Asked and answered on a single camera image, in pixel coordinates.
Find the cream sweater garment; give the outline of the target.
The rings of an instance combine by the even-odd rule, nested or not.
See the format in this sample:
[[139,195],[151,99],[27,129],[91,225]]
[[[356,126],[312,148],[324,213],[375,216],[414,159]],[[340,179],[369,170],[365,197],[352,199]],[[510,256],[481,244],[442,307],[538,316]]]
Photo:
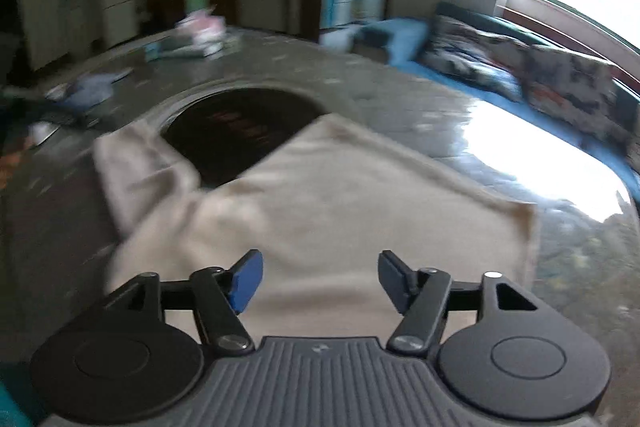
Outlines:
[[101,136],[93,160],[122,239],[107,289],[141,272],[183,280],[250,249],[264,278],[242,322],[254,338],[390,337],[398,313],[376,259],[459,281],[498,271],[529,286],[537,209],[338,115],[326,115],[229,183],[206,190],[146,124]]

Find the black round induction cooktop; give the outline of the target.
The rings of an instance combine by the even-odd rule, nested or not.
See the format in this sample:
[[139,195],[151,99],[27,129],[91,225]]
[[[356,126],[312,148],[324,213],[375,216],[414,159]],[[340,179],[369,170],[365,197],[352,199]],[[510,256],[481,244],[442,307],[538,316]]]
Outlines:
[[293,92],[241,88],[186,106],[160,135],[190,161],[202,187],[215,188],[236,179],[325,113]]

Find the butterfly pillow lying flat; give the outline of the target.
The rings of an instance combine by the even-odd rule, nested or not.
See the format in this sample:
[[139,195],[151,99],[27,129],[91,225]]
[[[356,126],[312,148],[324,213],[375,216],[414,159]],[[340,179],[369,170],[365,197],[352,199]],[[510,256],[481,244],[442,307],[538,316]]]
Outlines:
[[422,62],[442,75],[521,102],[528,51],[529,46],[518,39],[437,15]]

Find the blue corner sofa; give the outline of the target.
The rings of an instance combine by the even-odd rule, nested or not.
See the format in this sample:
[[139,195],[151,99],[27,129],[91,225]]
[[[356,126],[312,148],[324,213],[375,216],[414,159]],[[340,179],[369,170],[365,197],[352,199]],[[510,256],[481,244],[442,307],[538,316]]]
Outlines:
[[605,58],[448,2],[430,20],[364,25],[350,49],[550,132],[602,161],[639,196],[639,92]]

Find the butterfly pillow upright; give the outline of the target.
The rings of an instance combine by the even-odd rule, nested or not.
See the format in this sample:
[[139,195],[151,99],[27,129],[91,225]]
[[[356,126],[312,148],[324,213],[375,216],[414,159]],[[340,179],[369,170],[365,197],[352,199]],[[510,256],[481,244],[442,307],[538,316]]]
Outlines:
[[528,103],[541,113],[605,141],[628,132],[614,120],[613,64],[552,46],[530,46],[522,69]]

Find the pink white tissue box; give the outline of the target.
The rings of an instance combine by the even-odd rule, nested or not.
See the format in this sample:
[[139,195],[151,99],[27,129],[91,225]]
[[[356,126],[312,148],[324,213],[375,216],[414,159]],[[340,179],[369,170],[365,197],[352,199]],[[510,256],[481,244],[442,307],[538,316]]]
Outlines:
[[223,16],[214,15],[209,9],[190,13],[175,27],[176,38],[189,39],[195,43],[209,41],[224,43],[226,32],[226,19]]

